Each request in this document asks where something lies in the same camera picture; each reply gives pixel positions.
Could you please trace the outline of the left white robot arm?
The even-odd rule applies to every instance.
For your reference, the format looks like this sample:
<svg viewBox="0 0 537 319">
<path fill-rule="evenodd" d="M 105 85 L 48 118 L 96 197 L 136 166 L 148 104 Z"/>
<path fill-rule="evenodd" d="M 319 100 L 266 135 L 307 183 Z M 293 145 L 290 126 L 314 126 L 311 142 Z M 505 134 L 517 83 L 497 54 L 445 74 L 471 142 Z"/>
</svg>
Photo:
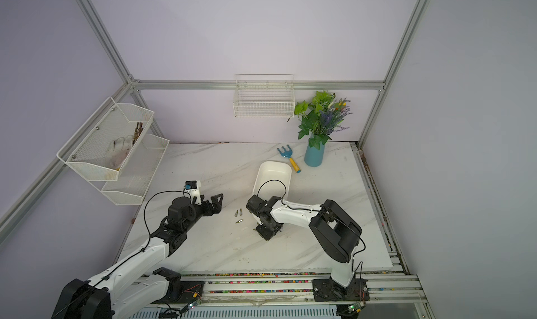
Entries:
<svg viewBox="0 0 537 319">
<path fill-rule="evenodd" d="M 153 302 L 179 302 L 192 308 L 201 297 L 202 282 L 181 281 L 162 267 L 187 239 L 187 232 L 204 216 L 219 214 L 222 194 L 175 198 L 159 227 L 129 256 L 87 280 L 75 278 L 62 290 L 53 318 L 128 318 Z"/>
</svg>

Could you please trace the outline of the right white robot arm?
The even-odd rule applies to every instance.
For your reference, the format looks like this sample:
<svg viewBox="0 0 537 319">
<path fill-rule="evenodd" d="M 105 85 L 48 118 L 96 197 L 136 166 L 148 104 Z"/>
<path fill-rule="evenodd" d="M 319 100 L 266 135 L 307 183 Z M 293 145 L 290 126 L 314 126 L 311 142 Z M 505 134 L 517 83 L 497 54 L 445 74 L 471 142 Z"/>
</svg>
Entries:
<svg viewBox="0 0 537 319">
<path fill-rule="evenodd" d="M 351 285 L 355 279 L 352 256 L 362 240 L 362 228 L 335 201 L 308 205 L 276 196 L 263 200 L 254 194 L 246 208 L 257 221 L 255 231 L 266 241 L 285 224 L 309 229 L 334 262 L 331 280 L 341 288 Z"/>
</svg>

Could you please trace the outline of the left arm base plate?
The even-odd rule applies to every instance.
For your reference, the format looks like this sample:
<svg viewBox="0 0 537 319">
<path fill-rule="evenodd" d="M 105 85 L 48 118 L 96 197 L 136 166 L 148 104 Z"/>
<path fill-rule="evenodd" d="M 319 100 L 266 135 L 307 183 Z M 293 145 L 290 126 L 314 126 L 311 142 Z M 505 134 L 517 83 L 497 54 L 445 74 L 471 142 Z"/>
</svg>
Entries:
<svg viewBox="0 0 537 319">
<path fill-rule="evenodd" d="M 205 283 L 203 281 L 176 281 L 170 282 L 168 291 L 163 298 L 154 301 L 154 304 L 190 304 L 203 295 Z"/>
</svg>

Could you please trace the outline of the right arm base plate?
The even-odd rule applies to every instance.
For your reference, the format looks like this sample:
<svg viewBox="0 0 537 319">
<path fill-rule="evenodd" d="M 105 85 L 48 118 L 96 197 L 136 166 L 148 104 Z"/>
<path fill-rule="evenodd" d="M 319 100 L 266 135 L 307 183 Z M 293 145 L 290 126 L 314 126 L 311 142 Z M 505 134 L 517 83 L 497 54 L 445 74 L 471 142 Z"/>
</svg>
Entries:
<svg viewBox="0 0 537 319">
<path fill-rule="evenodd" d="M 369 288 L 363 278 L 354 278 L 347 287 L 328 279 L 312 280 L 313 296 L 316 302 L 351 302 L 370 300 Z"/>
</svg>

